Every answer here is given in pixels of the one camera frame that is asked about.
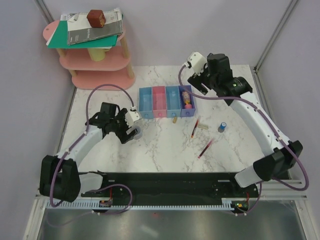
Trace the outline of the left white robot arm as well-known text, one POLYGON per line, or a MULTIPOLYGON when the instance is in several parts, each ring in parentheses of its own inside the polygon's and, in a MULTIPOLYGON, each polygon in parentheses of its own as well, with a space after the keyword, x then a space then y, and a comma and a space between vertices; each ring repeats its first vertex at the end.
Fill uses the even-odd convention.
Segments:
POLYGON ((122 144, 138 139, 141 120, 136 107, 130 110, 103 102, 100 110, 85 123, 78 138, 56 155, 46 155, 41 162, 39 193, 51 200, 72 203, 80 194, 93 191, 106 196, 110 185, 100 173, 79 173, 78 167, 90 150, 109 133, 114 133, 122 144))

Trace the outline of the pastel four-compartment drawer organizer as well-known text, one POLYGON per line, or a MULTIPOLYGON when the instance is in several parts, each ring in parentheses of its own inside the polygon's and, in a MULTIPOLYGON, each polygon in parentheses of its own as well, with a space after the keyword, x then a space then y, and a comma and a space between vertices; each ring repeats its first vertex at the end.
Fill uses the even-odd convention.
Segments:
POLYGON ((182 86, 152 86, 139 89, 138 110, 144 119, 154 118, 186 118, 193 117, 196 112, 196 105, 193 96, 190 94, 192 109, 185 109, 182 92, 190 94, 190 85, 182 86))

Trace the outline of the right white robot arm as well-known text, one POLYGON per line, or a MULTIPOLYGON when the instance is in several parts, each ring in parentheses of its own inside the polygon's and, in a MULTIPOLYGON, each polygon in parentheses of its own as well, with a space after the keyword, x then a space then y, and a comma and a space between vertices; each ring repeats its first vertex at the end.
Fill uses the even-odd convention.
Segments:
POLYGON ((242 118, 263 153, 261 159, 235 174, 235 181, 229 184, 233 196, 242 196, 252 184, 278 180, 281 174, 298 162, 302 144, 298 140, 291 141, 280 131, 260 107, 248 81, 233 75, 225 54, 203 56, 192 52, 185 66, 193 70, 188 83, 203 94, 203 99, 209 90, 215 91, 216 99, 224 100, 242 118))

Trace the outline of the pink-capped clear tube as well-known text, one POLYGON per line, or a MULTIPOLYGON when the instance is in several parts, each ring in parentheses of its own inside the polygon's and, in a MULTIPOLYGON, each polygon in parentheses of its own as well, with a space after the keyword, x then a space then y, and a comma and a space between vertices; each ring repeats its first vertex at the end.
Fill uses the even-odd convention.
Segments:
POLYGON ((191 95, 187 91, 182 92, 182 99, 184 103, 184 108, 185 109, 192 109, 192 101, 191 101, 191 95))

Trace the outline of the blue-capped small bottle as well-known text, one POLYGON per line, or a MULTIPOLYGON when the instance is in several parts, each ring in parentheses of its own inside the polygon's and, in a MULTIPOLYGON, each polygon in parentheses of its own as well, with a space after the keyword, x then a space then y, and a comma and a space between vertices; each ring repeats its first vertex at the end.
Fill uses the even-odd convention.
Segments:
POLYGON ((220 124, 220 126, 218 127, 218 132, 223 133, 225 131, 226 127, 227 127, 227 124, 225 122, 222 122, 220 124))

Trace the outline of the clear paperclip jar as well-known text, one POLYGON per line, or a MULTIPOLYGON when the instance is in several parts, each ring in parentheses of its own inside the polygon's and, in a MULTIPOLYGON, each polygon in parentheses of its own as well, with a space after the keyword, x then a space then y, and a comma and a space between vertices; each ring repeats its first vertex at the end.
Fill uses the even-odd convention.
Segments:
POLYGON ((134 140, 138 140, 142 137, 142 129, 138 125, 133 125, 126 131, 128 136, 131 136, 134 140))

